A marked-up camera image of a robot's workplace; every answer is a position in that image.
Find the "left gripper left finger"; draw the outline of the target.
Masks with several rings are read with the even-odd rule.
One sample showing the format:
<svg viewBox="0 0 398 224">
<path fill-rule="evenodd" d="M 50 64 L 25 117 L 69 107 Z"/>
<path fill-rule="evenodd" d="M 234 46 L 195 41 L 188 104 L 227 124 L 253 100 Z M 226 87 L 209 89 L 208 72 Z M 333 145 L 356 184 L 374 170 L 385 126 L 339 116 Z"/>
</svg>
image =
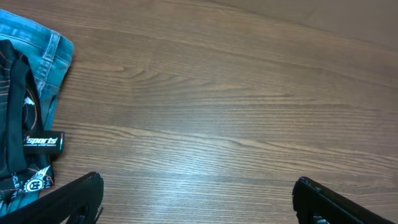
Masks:
<svg viewBox="0 0 398 224">
<path fill-rule="evenodd" d="M 1 217 L 1 224 L 96 223 L 103 209 L 104 180 L 89 172 Z"/>
</svg>

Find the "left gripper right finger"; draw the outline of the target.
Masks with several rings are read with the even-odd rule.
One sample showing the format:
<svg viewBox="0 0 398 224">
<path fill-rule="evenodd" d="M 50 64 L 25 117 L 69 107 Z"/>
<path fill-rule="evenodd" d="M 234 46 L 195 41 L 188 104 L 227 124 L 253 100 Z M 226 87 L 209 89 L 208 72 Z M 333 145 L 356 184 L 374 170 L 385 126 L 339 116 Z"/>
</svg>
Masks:
<svg viewBox="0 0 398 224">
<path fill-rule="evenodd" d="M 292 202 L 299 224 L 394 224 L 304 176 L 294 185 Z"/>
</svg>

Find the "black printed sports jersey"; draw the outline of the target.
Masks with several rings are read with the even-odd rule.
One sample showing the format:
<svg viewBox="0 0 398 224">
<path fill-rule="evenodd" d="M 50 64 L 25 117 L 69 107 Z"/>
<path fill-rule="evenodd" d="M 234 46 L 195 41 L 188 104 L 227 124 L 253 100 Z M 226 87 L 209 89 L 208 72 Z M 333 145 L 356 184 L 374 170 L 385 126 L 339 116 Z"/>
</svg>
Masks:
<svg viewBox="0 0 398 224">
<path fill-rule="evenodd" d="M 46 131 L 28 58 L 1 41 L 1 215 L 37 200 L 51 188 L 51 154 L 63 151 L 65 134 Z"/>
</svg>

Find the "blue denim jeans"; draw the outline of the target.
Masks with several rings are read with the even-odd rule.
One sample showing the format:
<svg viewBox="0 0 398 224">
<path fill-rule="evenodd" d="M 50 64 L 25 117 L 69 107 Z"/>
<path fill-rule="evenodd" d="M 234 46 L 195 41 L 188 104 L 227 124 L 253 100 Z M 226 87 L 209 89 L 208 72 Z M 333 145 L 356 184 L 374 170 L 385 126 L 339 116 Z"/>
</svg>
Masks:
<svg viewBox="0 0 398 224">
<path fill-rule="evenodd" d="M 72 62 L 74 45 L 63 35 L 30 19 L 1 10 L 1 41 L 28 58 L 39 94 L 42 122 L 52 131 L 63 78 Z"/>
</svg>

